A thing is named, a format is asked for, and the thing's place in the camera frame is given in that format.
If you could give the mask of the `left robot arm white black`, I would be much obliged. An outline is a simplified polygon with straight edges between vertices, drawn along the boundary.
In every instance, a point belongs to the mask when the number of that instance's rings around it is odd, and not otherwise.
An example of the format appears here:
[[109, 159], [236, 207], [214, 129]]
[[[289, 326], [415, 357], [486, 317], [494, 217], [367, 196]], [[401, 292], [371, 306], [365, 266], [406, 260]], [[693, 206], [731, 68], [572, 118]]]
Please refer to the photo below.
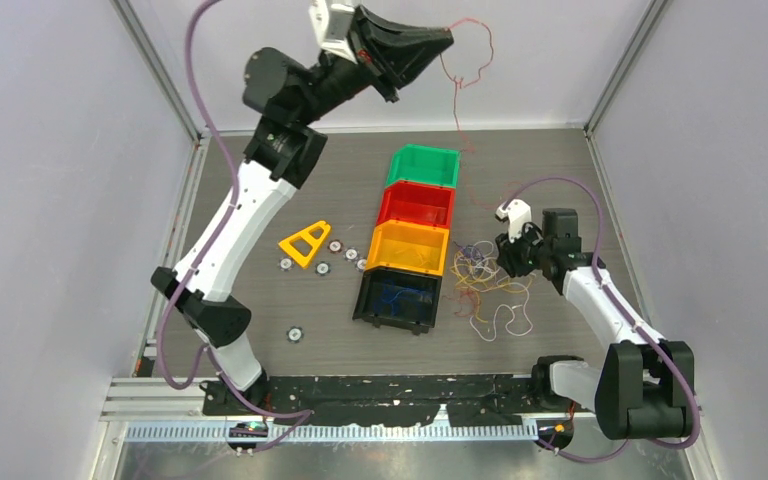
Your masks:
[[250, 310], [231, 293], [240, 268], [265, 228], [301, 189], [326, 145], [314, 124], [366, 89], [395, 102], [449, 47], [447, 27], [386, 20], [362, 5], [314, 1], [309, 17], [319, 48], [304, 65], [263, 47], [244, 68], [242, 100], [259, 121], [241, 160], [230, 160], [231, 186], [206, 230], [172, 267], [158, 267], [152, 286], [203, 340], [240, 412], [258, 412], [267, 374], [251, 347]]

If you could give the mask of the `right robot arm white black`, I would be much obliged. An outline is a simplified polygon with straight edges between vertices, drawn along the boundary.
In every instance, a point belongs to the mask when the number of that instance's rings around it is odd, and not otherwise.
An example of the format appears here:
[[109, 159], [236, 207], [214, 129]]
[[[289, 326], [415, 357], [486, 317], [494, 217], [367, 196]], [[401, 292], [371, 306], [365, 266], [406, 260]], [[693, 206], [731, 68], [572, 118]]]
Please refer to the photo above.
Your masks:
[[498, 265], [511, 277], [540, 273], [605, 349], [599, 368], [574, 355], [540, 357], [532, 368], [534, 403], [549, 411], [589, 410], [612, 440], [691, 438], [699, 414], [692, 350], [667, 340], [631, 308], [604, 263], [583, 250], [576, 211], [546, 209], [536, 225], [530, 206], [514, 200], [495, 217], [506, 225], [495, 239]]

